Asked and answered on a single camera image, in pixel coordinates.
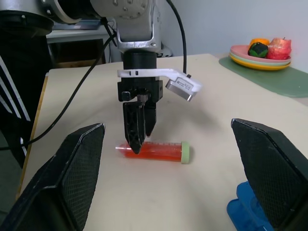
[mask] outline white wall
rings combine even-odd
[[[165,0],[161,9],[163,43],[176,56],[182,41]],[[308,72],[307,0],[173,0],[186,32],[188,54],[219,54],[252,38],[286,37],[293,43],[293,67]]]

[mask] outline test tube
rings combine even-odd
[[[189,163],[190,150],[188,142],[157,143],[144,142],[139,154],[135,154],[127,142],[118,145],[116,149],[126,158],[167,160]]]

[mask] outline yellow plate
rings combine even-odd
[[[263,66],[263,65],[250,64],[250,63],[244,62],[242,60],[239,60],[239,59],[233,57],[231,54],[230,54],[230,57],[233,59],[233,61],[235,61],[236,63],[238,63],[240,65],[243,65],[243,66],[246,66],[246,67],[249,67],[249,68],[252,68],[252,69],[263,70],[263,71],[282,70],[282,69],[287,68],[289,65],[291,65],[291,63],[289,63],[285,66]]]

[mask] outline beige table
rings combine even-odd
[[[158,60],[159,68],[182,67],[182,58]],[[104,122],[106,136],[96,192],[86,231],[234,231],[226,206],[246,181],[232,129],[234,117],[277,128],[308,155],[308,107],[277,95],[220,66],[211,55],[188,58],[188,71],[204,84],[190,102],[165,90],[157,105],[153,141],[188,141],[192,162],[131,160],[115,151],[124,139],[116,70],[121,63],[94,69],[53,130],[32,145],[22,190],[80,127]],[[85,68],[50,71],[35,135],[42,133],[66,104]]]

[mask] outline pink plate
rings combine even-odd
[[[262,59],[262,58],[249,56],[248,49],[249,49],[248,45],[235,45],[231,47],[230,52],[243,59],[248,59],[248,60],[257,61],[257,62],[264,62],[264,63],[269,63],[269,64],[280,64],[280,63],[291,61],[291,58],[286,59],[286,60],[274,60],[274,59]]]

